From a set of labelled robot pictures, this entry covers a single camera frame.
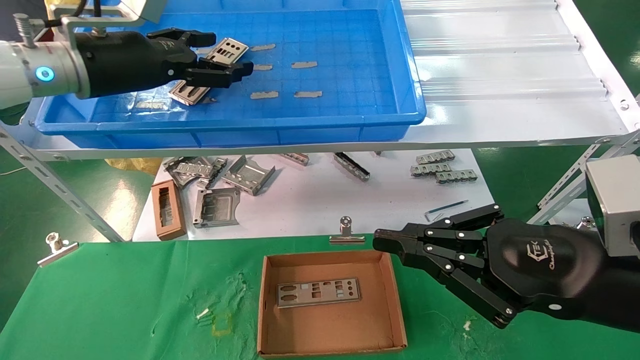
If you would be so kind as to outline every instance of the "brown cardboard tray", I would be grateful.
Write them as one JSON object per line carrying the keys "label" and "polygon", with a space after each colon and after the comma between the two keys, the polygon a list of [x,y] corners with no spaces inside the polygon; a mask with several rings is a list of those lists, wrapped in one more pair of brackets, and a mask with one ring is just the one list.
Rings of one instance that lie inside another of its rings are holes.
{"label": "brown cardboard tray", "polygon": [[[358,278],[361,300],[278,308],[276,286]],[[400,351],[406,333],[391,257],[375,250],[265,256],[258,354],[265,358]]]}

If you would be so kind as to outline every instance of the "blue plastic tray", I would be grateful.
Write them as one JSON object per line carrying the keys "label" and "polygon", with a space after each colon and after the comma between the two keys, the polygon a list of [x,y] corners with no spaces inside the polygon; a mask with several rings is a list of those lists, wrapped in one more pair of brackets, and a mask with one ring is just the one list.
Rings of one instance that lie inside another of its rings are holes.
{"label": "blue plastic tray", "polygon": [[[169,27],[276,44],[242,57],[273,70],[213,89],[207,96],[217,102],[196,106],[171,100],[173,83],[99,99],[49,97],[36,128],[80,147],[239,147],[393,141],[426,115],[399,0],[169,0],[159,24],[135,30]],[[292,69],[297,61],[318,66]],[[272,90],[279,97],[250,99]]]}

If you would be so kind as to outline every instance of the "cardboard box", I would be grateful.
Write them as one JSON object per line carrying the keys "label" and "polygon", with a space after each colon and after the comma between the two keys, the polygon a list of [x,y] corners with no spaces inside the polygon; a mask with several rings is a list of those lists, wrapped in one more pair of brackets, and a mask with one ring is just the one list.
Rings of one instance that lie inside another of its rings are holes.
{"label": "cardboard box", "polygon": [[[187,233],[182,218],[182,204],[180,192],[173,180],[163,181],[151,186],[151,196],[154,202],[154,218],[156,220],[156,234],[160,240],[173,240]],[[169,224],[162,223],[161,197],[165,197],[167,205],[171,207],[172,221]]]}
{"label": "cardboard box", "polygon": [[[277,305],[277,285],[357,277],[356,302]],[[266,256],[258,311],[264,359],[400,351],[404,320],[391,257],[375,250]]]}

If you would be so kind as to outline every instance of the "blue led light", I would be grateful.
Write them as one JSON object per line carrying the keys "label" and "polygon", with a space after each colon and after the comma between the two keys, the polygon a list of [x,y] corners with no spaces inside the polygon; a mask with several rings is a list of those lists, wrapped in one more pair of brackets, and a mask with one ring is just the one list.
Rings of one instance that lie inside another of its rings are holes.
{"label": "blue led light", "polygon": [[49,82],[53,80],[55,74],[53,73],[53,69],[46,66],[41,66],[36,69],[36,78],[40,81]]}

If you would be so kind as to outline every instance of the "green cloth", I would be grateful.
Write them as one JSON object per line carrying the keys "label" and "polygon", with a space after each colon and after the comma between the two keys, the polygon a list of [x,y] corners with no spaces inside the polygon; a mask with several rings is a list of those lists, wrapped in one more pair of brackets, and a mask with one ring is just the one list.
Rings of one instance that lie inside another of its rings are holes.
{"label": "green cloth", "polygon": [[[85,243],[36,271],[0,359],[254,359],[263,256],[370,247],[370,237],[336,247],[326,236]],[[355,359],[637,357],[640,335],[591,323],[529,312],[498,330],[423,271],[395,256],[394,266],[409,345]]]}

